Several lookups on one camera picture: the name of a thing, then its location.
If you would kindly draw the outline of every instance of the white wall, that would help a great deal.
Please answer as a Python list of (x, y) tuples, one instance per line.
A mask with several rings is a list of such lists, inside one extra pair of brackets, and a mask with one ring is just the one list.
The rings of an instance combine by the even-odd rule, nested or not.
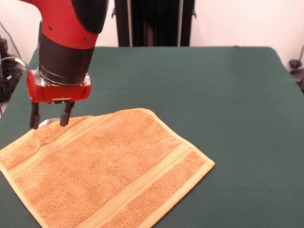
[[(117, 46), (110, 0), (98, 46)], [(196, 0), (192, 46), (270, 46), (287, 67), (304, 43), (303, 0)], [(26, 62), (37, 46), (38, 10), (18, 0), (0, 0), (0, 21), (12, 34)]]

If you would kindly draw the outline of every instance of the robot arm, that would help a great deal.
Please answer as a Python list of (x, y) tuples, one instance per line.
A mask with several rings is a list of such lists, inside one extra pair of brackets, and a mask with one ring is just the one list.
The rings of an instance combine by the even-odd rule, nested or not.
[(68, 124), (75, 101), (89, 97), (87, 70), (98, 34), (102, 31), (108, 0), (22, 0), (35, 5), (42, 16), (39, 67), (27, 75), (32, 100), (30, 127), (40, 122), (39, 103), (66, 103), (60, 124)]

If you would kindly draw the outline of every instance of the green table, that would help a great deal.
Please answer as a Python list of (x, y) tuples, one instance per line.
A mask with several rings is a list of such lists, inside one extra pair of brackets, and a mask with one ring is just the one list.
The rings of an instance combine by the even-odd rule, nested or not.
[[(73, 116), (149, 108), (216, 162), (156, 227), (304, 226), (304, 97), (274, 50), (97, 48), (89, 73), (91, 96)], [(29, 130), (30, 107), (23, 76), (1, 148)], [(42, 105), (42, 119), (62, 109)], [(39, 227), (2, 175), (0, 227)]]

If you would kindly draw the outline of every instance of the terry cloth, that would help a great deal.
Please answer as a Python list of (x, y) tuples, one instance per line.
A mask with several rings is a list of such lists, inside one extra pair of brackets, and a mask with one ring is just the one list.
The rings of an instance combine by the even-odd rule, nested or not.
[(213, 166), (146, 109), (55, 121), (0, 151), (43, 228), (151, 227)]

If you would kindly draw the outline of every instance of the orange towel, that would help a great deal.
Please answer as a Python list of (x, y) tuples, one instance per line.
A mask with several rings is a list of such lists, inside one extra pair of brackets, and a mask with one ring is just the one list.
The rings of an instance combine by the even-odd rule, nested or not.
[(0, 151), (43, 228), (151, 227), (213, 166), (146, 109), (53, 122)]

